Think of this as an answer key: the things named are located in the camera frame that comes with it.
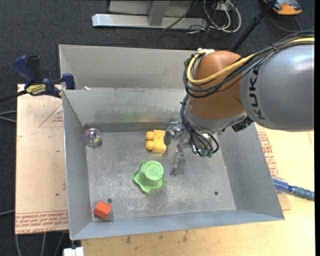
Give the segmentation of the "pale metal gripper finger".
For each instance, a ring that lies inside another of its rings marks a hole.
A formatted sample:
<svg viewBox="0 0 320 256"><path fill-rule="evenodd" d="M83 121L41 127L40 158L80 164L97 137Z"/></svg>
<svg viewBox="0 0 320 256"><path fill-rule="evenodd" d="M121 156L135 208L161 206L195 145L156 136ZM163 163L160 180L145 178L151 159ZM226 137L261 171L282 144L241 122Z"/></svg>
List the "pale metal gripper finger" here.
<svg viewBox="0 0 320 256"><path fill-rule="evenodd" d="M173 168L170 172L171 177L176 177L178 176L181 171L180 171L180 161L181 161L181 152L177 149L174 154L174 163L173 163Z"/></svg>
<svg viewBox="0 0 320 256"><path fill-rule="evenodd" d="M184 174L184 171L185 171L185 166L186 166L186 162L187 162L187 158L185 156L185 153L183 151L181 151L179 154L178 154L178 174L179 175L182 175Z"/></svg>

